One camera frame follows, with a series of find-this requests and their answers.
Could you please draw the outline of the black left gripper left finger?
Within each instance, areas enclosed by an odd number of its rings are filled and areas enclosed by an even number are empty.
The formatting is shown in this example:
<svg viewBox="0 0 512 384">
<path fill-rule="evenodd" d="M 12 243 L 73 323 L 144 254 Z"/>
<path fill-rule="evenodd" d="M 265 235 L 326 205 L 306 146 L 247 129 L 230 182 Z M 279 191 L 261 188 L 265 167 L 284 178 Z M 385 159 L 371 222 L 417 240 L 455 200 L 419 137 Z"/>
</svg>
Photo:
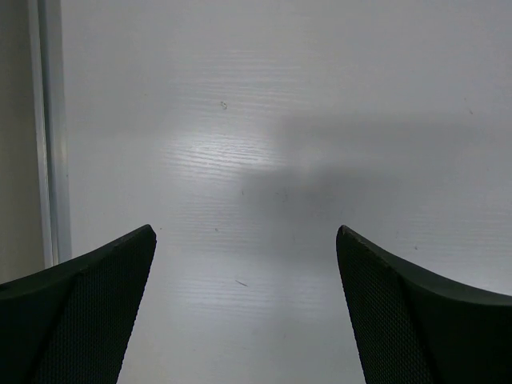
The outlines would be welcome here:
<svg viewBox="0 0 512 384">
<path fill-rule="evenodd" d="M 116 383 L 154 259 L 144 225 L 1 285 L 3 383 Z"/>
</svg>

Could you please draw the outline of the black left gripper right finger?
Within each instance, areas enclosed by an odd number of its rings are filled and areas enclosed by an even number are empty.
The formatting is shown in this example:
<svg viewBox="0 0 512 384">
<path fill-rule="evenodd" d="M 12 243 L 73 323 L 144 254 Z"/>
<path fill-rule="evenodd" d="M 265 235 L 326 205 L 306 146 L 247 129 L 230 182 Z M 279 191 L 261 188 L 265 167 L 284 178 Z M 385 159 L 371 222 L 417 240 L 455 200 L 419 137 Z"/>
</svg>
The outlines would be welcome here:
<svg viewBox="0 0 512 384">
<path fill-rule="evenodd" d="M 338 268 L 367 383 L 509 383 L 511 297 L 397 257 L 348 226 Z"/>
</svg>

